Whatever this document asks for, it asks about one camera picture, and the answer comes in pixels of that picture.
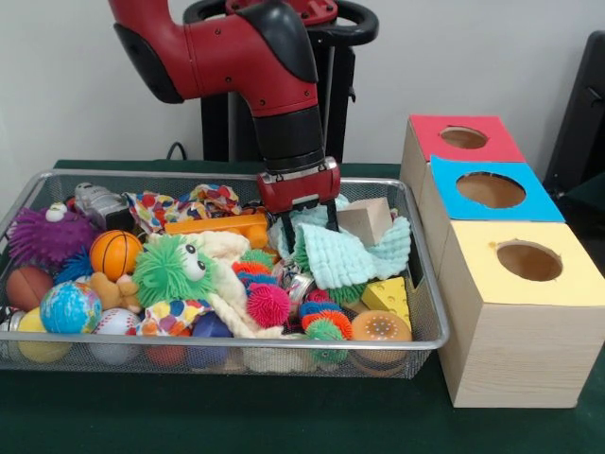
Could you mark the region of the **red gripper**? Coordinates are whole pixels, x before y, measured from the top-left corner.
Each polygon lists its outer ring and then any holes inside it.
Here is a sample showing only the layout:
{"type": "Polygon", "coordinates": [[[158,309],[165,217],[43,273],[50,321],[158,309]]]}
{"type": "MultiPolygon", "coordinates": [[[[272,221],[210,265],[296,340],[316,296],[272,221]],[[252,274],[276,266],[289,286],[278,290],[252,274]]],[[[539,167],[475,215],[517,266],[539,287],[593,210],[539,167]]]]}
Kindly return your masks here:
{"type": "Polygon", "coordinates": [[[335,198],[340,190],[340,169],[337,163],[321,163],[296,172],[257,175],[257,186],[266,209],[280,214],[289,254],[294,252],[296,234],[288,212],[308,203],[324,203],[327,210],[326,228],[338,232],[335,198]]]}

